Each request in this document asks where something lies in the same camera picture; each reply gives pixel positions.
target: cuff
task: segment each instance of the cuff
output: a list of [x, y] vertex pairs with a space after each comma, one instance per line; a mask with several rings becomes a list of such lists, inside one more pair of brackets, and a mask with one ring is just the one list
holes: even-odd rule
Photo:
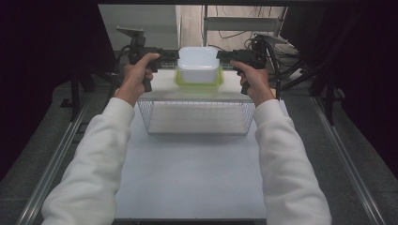
[[254, 110], [253, 118], [257, 127], [267, 121], [285, 118], [279, 100], [273, 99], [261, 103]]
[[134, 108], [126, 101], [112, 97], [102, 114], [129, 126], [134, 118]]

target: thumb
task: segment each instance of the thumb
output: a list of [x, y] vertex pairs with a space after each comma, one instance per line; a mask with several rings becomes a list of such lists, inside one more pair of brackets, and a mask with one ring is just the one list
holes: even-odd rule
[[231, 60], [230, 63], [232, 66], [234, 66], [235, 68], [240, 68], [245, 73], [247, 73], [251, 68], [250, 66], [236, 60]]
[[146, 65], [148, 65], [148, 63], [154, 59], [159, 58], [160, 55], [158, 53], [147, 53], [146, 55], [144, 55], [144, 57], [137, 62], [136, 65], [140, 65], [144, 68], [146, 68]]

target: finger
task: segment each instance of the finger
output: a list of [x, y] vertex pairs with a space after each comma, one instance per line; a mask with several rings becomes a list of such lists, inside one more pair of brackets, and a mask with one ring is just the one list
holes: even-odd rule
[[149, 80], [153, 80], [153, 74], [152, 73], [148, 73], [145, 75], [146, 78], [148, 78]]
[[147, 68], [147, 69], [145, 70], [145, 76], [146, 76], [147, 78], [150, 78], [150, 77], [153, 78], [152, 70], [150, 70], [149, 68]]
[[140, 61], [138, 61], [136, 65], [140, 65], [140, 66], [146, 68], [146, 65], [148, 65], [148, 63], [151, 60], [157, 59], [159, 57], [160, 57], [160, 55], [158, 53], [148, 53], [148, 54], [144, 55], [144, 57]]
[[240, 86], [242, 86], [246, 81], [248, 81], [246, 78], [240, 78]]
[[257, 69], [257, 71], [259, 71], [261, 73], [261, 75], [263, 75], [263, 76], [268, 75], [268, 70], [266, 68], [259, 68], [259, 69]]
[[242, 62], [236, 61], [236, 60], [231, 60], [230, 63], [231, 63], [232, 66], [234, 66], [236, 68], [240, 68], [243, 72], [248, 72], [249, 69], [252, 68], [252, 67], [250, 67], [250, 66], [248, 66], [248, 65], [246, 65], [246, 64], [244, 64]]
[[131, 67], [133, 67], [133, 65], [132, 64], [126, 64], [124, 67], [123, 67], [123, 69], [125, 70], [125, 71], [127, 71], [129, 68], [131, 68]]

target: wall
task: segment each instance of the wall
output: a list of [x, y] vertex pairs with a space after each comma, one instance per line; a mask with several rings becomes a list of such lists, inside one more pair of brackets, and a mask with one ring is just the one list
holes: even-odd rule
[[116, 26], [145, 31], [147, 47], [178, 48], [176, 6], [99, 5], [103, 22], [115, 51], [130, 43]]

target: metal rail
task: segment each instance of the metal rail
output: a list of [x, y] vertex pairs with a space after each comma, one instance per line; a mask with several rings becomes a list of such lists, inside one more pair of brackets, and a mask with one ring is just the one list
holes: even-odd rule
[[384, 218], [381, 216], [380, 211], [377, 207], [375, 199], [366, 186], [365, 182], [362, 180], [360, 173], [354, 165], [354, 162], [349, 156], [347, 149], [340, 139], [340, 136], [334, 126], [331, 126], [328, 122], [328, 118], [323, 114], [324, 107], [320, 102], [318, 97], [311, 97], [311, 100], [316, 108], [316, 111], [321, 119], [322, 125], [325, 128], [325, 131], [328, 133], [328, 136], [333, 144], [334, 149], [337, 152], [342, 164], [344, 166], [345, 172], [348, 175], [348, 178], [351, 181], [351, 184], [358, 196], [360, 197], [360, 202], [365, 209], [366, 214], [374, 225], [386, 224]]
[[33, 190], [29, 201], [27, 202], [23, 212], [21, 213], [20, 218], [16, 223], [17, 225], [30, 225], [35, 221], [35, 218], [38, 215], [38, 211], [40, 210], [45, 198], [47, 197], [51, 184], [53, 183], [58, 169], [61, 166], [62, 161], [64, 160], [65, 154], [68, 152], [73, 136], [79, 128], [79, 125], [85, 115], [90, 97], [90, 93], [84, 94], [82, 99], [82, 108], [80, 112], [77, 114], [74, 122], [71, 122], [69, 124], [69, 127], [65, 132], [64, 137], [54, 151], [54, 154], [50, 159], [49, 164], [44, 170], [43, 175], [40, 177], [38, 184]]

